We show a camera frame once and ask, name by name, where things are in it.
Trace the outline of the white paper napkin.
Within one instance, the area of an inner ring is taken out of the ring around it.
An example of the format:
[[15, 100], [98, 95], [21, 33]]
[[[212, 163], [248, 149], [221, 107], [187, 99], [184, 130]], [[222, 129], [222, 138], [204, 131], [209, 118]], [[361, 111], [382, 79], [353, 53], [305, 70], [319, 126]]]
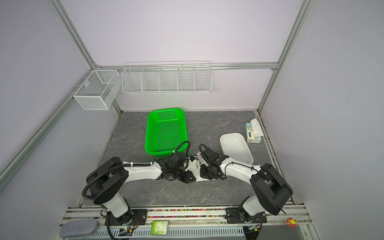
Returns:
[[208, 167], [208, 164], [202, 157], [202, 154], [198, 152], [194, 156], [194, 160], [189, 160], [189, 166], [187, 167], [187, 171], [191, 171], [196, 178], [196, 182], [203, 182], [203, 181], [208, 181], [209, 179], [204, 179], [201, 177], [201, 169], [203, 167]]

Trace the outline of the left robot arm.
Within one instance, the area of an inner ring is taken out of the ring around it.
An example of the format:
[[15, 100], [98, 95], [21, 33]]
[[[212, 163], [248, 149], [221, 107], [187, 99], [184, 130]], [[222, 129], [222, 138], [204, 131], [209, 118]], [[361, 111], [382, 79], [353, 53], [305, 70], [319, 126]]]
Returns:
[[194, 156], [184, 155], [182, 152], [149, 163], [129, 163], [113, 157], [87, 176], [82, 197], [106, 209], [106, 221], [115, 225], [130, 225], [134, 221], [134, 213], [127, 200], [119, 193], [125, 183], [162, 179], [192, 183], [196, 181], [196, 177], [189, 167], [195, 162]]

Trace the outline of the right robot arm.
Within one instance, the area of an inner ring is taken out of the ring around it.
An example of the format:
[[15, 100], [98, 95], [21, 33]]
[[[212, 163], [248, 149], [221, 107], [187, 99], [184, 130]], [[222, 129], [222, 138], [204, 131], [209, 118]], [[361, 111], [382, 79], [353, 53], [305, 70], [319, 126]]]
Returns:
[[233, 214], [229, 213], [229, 219], [250, 223], [260, 213], [277, 216], [293, 195], [293, 189], [271, 164], [246, 165], [211, 149], [200, 151], [197, 157], [201, 179], [225, 181], [233, 177], [252, 186], [254, 195], [245, 198]]

